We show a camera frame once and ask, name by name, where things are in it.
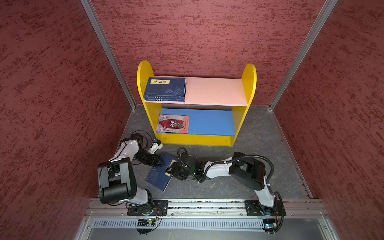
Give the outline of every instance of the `black mounting plate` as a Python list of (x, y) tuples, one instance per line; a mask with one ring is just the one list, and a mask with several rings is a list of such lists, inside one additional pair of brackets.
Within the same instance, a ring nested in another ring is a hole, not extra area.
[[(247, 216), (265, 217), (265, 215), (263, 215), (260, 212), (259, 201), (257, 201), (257, 200), (246, 200), (245, 201), (245, 209), (247, 211)], [(277, 202), (276, 202), (276, 211), (279, 214), (279, 216), (281, 216), (282, 212), (283, 212), (284, 216), (287, 215), (287, 213), (285, 212), (285, 209), (283, 210), (281, 208), (280, 200), (277, 200)]]
[[(153, 200), (153, 202), (155, 203), (155, 206), (157, 206), (157, 208), (161, 207), (161, 210), (163, 211), (163, 216), (166, 216), (167, 210), (168, 210), (168, 200)], [(137, 209), (130, 204), (128, 207), (127, 216), (141, 216), (141, 217), (156, 216), (156, 208), (154, 208), (154, 210), (148, 215), (144, 215), (139, 210), (136, 212), (136, 210)], [(160, 210), (158, 210), (157, 215), (161, 216)]]

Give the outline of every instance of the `yellow title label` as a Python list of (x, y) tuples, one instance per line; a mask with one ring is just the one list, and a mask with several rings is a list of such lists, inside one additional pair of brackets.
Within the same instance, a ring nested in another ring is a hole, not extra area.
[(169, 84), (170, 80), (152, 79), (151, 84)]

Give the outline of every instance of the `bookshelf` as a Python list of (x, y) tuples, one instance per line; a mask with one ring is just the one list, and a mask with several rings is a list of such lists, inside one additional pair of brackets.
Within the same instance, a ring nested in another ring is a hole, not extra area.
[[(137, 70), (137, 88), (157, 139), (164, 144), (233, 146), (256, 90), (256, 68), (253, 64), (245, 67), (241, 79), (185, 77), (185, 102), (145, 101), (143, 94), (151, 77), (154, 77), (151, 64), (141, 61)], [(232, 111), (162, 108), (162, 103), (233, 108)], [(188, 134), (156, 132), (162, 113), (190, 116)]]

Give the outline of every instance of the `yellow bottom panel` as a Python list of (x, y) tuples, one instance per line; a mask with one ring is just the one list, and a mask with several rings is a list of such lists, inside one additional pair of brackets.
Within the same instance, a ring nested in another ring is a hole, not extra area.
[(156, 138), (164, 144), (207, 145), (207, 146), (233, 146), (233, 138), (230, 136), (208, 136), (188, 134), (156, 133)]

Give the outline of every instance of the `textured red wall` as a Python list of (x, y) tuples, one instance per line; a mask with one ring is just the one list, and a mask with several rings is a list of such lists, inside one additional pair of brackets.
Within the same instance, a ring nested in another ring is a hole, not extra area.
[(384, 236), (384, 2), (339, 0), (275, 112), (342, 239)]
[(324, 0), (93, 0), (135, 101), (136, 73), (241, 78), (257, 69), (253, 104), (268, 105)]
[(0, 239), (72, 239), (130, 107), (79, 0), (0, 3)]

